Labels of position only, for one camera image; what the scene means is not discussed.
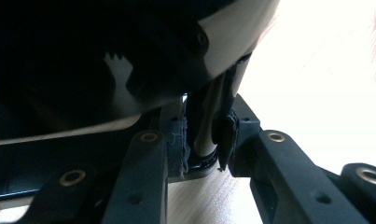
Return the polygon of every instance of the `wooden surface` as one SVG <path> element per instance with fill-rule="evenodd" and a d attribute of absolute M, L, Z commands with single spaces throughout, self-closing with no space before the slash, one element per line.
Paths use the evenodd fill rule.
<path fill-rule="evenodd" d="M 376 166 L 376 0 L 283 1 L 240 94 L 264 129 L 291 135 L 317 165 Z M 170 184 L 168 222 L 261 223 L 249 180 L 219 171 Z"/>

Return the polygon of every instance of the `metal ring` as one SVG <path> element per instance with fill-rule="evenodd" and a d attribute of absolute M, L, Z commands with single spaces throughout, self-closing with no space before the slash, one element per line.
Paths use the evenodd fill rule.
<path fill-rule="evenodd" d="M 279 133 L 268 133 L 267 137 L 273 142 L 284 142 L 285 137 Z"/>
<path fill-rule="evenodd" d="M 154 142 L 158 139 L 158 135 L 155 133 L 144 133 L 141 135 L 141 141 L 143 142 Z"/>
<path fill-rule="evenodd" d="M 77 175 L 77 178 L 69 180 L 68 179 L 69 175 Z M 73 186 L 79 183 L 80 181 L 82 181 L 85 177 L 86 177 L 86 172 L 84 172 L 83 170 L 73 170 L 73 171 L 65 173 L 60 178 L 60 184 L 64 187 Z"/>
<path fill-rule="evenodd" d="M 369 168 L 360 167 L 356 169 L 356 174 L 359 175 L 359 177 L 361 177 L 362 179 L 370 182 L 371 184 L 376 185 L 376 171 Z"/>

